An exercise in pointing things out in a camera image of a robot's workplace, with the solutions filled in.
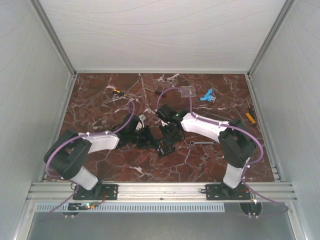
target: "brown marble surface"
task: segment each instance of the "brown marble surface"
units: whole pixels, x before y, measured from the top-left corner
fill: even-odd
[[[162,91],[173,86],[190,85],[196,91],[196,97],[192,98],[195,113],[216,120],[240,119],[263,143],[259,130],[246,118],[246,99],[250,104],[252,100],[245,76],[241,74],[81,73],[75,82],[61,132],[67,128],[82,133],[108,130],[122,123],[128,114],[128,101],[134,100],[135,114],[146,116],[144,123],[150,125],[152,133],[159,139],[163,136],[159,129],[160,120],[155,114],[158,96],[145,88]],[[125,92],[126,96],[113,95],[113,88]],[[200,101],[210,88],[216,101]],[[189,108],[189,99],[181,98],[181,93],[176,90],[167,92],[161,103],[176,111]],[[84,166],[105,181],[221,182],[227,163],[220,145],[189,146],[190,141],[210,139],[187,132],[185,141],[175,145],[176,151],[163,158],[158,157],[155,149],[138,149],[129,144],[122,149],[91,153]],[[254,182],[274,180],[267,154],[247,171],[247,177],[248,181]]]

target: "wrench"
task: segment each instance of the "wrench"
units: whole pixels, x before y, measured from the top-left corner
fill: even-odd
[[[196,145],[196,144],[217,144],[216,141],[190,141],[190,145]]]

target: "blue clamp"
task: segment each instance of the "blue clamp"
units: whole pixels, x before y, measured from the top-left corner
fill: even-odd
[[[211,95],[214,91],[209,89],[208,92],[204,95],[204,97],[200,97],[200,101],[209,101],[211,102],[212,98],[214,97]]]

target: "orange screwdriver handle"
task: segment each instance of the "orange screwdriver handle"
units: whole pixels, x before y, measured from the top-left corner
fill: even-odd
[[[257,124],[254,118],[250,115],[250,113],[247,112],[245,115],[253,125]]]

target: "vent grille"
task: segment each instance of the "vent grille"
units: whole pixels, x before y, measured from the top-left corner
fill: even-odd
[[[36,211],[46,213],[52,210],[57,203],[38,203]],[[56,212],[76,212],[68,210],[68,203]],[[219,202],[213,203],[102,203],[94,209],[81,212],[97,213],[224,213],[225,205]]]

